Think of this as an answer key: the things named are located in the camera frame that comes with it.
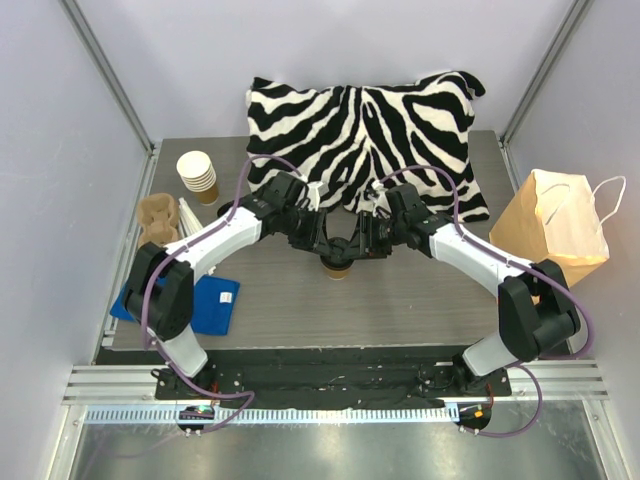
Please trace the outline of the black plastic cup lid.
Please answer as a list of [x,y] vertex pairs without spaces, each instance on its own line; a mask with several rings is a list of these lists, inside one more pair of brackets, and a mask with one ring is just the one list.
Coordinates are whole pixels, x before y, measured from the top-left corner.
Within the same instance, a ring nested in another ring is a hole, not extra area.
[[332,237],[329,239],[330,253],[321,256],[321,264],[334,271],[348,270],[354,263],[353,259],[349,259],[345,255],[345,251],[349,246],[349,242],[342,237]]

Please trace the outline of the brown paper coffee cup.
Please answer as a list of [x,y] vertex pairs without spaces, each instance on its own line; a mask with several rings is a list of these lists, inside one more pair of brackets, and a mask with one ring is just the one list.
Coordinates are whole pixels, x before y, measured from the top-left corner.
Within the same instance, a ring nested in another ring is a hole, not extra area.
[[349,275],[351,267],[347,266],[347,267],[344,267],[344,268],[332,268],[330,266],[324,266],[323,269],[324,269],[324,272],[326,273],[326,275],[330,279],[332,279],[332,280],[342,280],[342,279],[346,278]]

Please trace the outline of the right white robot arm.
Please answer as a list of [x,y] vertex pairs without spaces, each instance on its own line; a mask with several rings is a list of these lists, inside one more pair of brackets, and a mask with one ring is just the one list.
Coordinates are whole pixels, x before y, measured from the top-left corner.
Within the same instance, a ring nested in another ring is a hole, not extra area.
[[386,199],[387,207],[359,213],[342,259],[385,258],[405,245],[461,271],[497,301],[497,330],[453,358],[457,391],[475,394],[496,371],[536,360],[579,332],[579,315],[556,263],[505,253],[454,218],[431,213],[411,185],[392,188]]

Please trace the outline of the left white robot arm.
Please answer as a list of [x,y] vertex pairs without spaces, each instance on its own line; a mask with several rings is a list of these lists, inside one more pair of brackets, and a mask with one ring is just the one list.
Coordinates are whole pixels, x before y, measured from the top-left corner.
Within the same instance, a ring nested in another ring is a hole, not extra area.
[[326,215],[320,203],[327,193],[322,181],[306,182],[280,171],[195,234],[165,247],[148,242],[139,248],[122,304],[140,323],[143,338],[153,340],[179,372],[177,383],[187,396],[203,398],[213,385],[208,355],[191,326],[195,285],[237,251],[276,233],[304,250],[329,254],[319,240]]

